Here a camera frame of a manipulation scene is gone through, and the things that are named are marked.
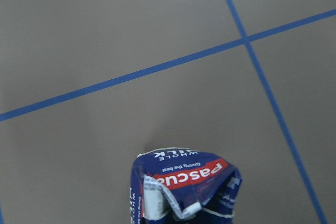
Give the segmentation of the milk carton blue white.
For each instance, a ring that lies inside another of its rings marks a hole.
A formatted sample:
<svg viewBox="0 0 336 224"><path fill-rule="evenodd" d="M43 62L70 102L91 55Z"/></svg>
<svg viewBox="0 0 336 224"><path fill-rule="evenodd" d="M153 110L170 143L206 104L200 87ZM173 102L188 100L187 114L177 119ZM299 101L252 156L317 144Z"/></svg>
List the milk carton blue white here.
<svg viewBox="0 0 336 224"><path fill-rule="evenodd" d="M243 179L222 157L167 147L139 154L130 175L131 223L233 223Z"/></svg>

